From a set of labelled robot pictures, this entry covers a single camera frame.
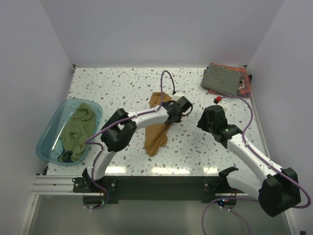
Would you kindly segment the tan ribbed tank top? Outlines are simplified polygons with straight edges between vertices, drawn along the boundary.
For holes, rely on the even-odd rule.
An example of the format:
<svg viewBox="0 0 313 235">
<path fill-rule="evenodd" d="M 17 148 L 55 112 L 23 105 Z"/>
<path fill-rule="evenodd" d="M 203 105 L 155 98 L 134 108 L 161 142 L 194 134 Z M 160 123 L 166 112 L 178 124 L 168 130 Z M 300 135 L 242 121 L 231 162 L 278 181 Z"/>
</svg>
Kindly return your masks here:
<svg viewBox="0 0 313 235">
<path fill-rule="evenodd" d="M 167 93 L 163 93 L 163 102 L 172 100 L 172 97 Z M 150 108 L 158 106 L 161 102 L 161 93 L 155 92 L 152 94 L 149 105 Z M 147 126 L 145 128 L 145 143 L 144 148 L 146 153 L 152 157 L 157 154 L 160 147 L 165 147 L 168 141 L 167 133 L 171 128 L 172 123 L 163 123 Z"/>
</svg>

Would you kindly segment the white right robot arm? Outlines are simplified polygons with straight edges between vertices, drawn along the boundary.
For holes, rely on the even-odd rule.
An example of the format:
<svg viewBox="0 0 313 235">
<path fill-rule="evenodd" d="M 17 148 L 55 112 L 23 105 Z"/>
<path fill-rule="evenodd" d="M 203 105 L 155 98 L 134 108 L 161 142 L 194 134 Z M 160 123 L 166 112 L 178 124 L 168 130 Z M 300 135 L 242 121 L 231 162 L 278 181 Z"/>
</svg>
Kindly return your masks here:
<svg viewBox="0 0 313 235">
<path fill-rule="evenodd" d="M 248 177 L 233 166 L 221 171 L 218 180 L 221 191 L 230 192 L 235 188 L 247 193 L 271 217 L 301 202 L 297 173 L 290 167 L 282 168 L 257 149 L 251 151 L 253 145 L 243 140 L 240 128 L 228 124 L 220 105 L 205 108 L 197 127 L 211 133 L 215 141 L 237 155 L 253 172 Z"/>
</svg>

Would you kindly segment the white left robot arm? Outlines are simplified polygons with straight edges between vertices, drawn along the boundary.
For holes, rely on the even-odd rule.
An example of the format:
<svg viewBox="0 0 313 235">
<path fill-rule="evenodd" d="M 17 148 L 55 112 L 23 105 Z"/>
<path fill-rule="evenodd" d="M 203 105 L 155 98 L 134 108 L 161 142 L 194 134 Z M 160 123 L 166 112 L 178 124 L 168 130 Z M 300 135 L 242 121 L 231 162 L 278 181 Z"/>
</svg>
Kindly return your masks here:
<svg viewBox="0 0 313 235">
<path fill-rule="evenodd" d="M 193 104 L 181 96 L 140 112 L 129 113 L 122 108 L 115 111 L 102 129 L 85 141 L 100 146 L 92 165 L 83 171 L 85 188 L 90 192 L 106 191 L 102 181 L 107 167 L 115 154 L 128 146 L 137 130 L 155 124 L 180 123 L 192 110 Z"/>
</svg>

